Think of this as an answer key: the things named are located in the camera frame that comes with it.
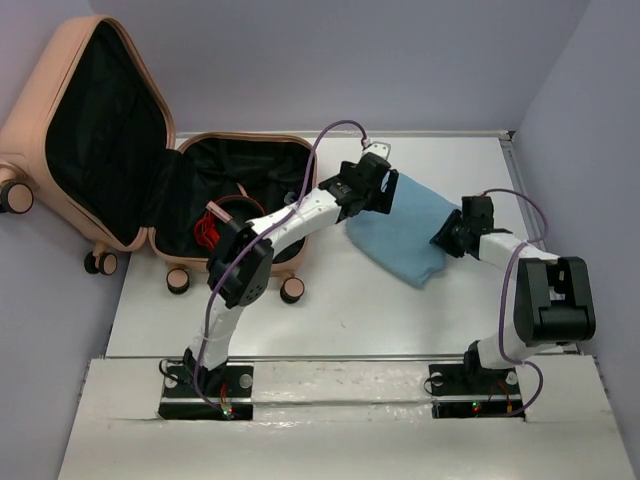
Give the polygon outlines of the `light blue cloth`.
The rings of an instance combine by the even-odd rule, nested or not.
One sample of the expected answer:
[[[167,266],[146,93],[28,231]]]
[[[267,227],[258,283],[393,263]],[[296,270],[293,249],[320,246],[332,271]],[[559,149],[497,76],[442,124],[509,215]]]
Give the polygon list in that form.
[[[458,208],[433,190],[401,174],[388,214],[363,211],[346,222],[351,243],[407,285],[422,289],[445,267],[445,252],[430,243]]]

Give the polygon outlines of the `red black headphones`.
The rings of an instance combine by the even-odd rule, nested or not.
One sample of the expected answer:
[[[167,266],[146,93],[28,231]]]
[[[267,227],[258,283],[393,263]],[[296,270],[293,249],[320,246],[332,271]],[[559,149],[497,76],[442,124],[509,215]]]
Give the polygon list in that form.
[[[194,226],[194,237],[199,246],[213,251],[219,242],[223,227],[230,219],[245,221],[259,218],[266,214],[264,207],[250,197],[246,189],[236,184],[239,192],[225,195],[215,201],[218,211],[207,206],[205,213]]]

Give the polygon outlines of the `pink hard-shell suitcase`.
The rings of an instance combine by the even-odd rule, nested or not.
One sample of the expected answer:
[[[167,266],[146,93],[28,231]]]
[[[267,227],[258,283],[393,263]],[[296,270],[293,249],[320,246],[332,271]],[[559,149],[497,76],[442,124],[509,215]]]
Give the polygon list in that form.
[[[106,15],[54,32],[1,130],[1,209],[42,202],[91,244],[90,274],[149,246],[185,293],[219,235],[208,202],[261,217],[316,183],[316,157],[296,136],[209,132],[175,143],[171,112],[124,27]]]

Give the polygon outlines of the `pink white stick tube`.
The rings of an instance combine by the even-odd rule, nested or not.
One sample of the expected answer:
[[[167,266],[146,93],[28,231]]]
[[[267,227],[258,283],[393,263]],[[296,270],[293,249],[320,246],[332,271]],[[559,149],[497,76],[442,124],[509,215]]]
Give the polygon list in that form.
[[[226,212],[218,203],[209,201],[206,204],[206,217],[210,222],[229,223],[233,217]]]

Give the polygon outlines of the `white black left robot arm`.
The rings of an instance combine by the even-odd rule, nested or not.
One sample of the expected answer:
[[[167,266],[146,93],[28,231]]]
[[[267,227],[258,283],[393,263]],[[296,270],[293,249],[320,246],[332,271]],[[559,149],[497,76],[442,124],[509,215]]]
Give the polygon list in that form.
[[[265,291],[274,259],[302,238],[362,211],[388,214],[398,172],[389,163],[391,147],[374,142],[358,162],[343,162],[337,175],[313,188],[300,202],[261,218],[229,220],[209,259],[211,295],[199,335],[185,350],[186,381],[209,395],[221,383],[221,370],[243,310]]]

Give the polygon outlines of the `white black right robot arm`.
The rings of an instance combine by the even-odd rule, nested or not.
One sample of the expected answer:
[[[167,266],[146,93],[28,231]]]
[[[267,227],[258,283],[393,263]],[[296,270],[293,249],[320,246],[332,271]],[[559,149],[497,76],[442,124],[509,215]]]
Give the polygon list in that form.
[[[482,392],[498,373],[507,373],[540,352],[590,340],[596,314],[586,262],[541,250],[495,226],[489,193],[464,196],[431,243],[445,253],[466,255],[504,273],[497,332],[473,342],[463,361],[430,368],[430,384],[440,390],[462,383]]]

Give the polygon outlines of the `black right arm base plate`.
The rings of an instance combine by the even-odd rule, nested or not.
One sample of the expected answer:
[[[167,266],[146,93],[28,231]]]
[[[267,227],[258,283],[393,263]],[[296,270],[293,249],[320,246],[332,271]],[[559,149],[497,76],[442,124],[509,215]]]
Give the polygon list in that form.
[[[514,369],[466,371],[462,363],[429,365],[423,389],[432,398],[435,419],[523,417],[518,378]]]

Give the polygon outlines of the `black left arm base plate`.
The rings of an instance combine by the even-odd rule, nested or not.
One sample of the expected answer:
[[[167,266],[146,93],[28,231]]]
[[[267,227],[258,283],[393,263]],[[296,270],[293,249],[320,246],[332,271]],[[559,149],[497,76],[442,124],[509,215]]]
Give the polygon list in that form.
[[[253,419],[252,400],[254,366],[230,364],[222,376],[209,379],[201,368],[198,384],[193,375],[174,359],[163,359],[158,365],[163,376],[158,416],[165,420],[250,421]]]

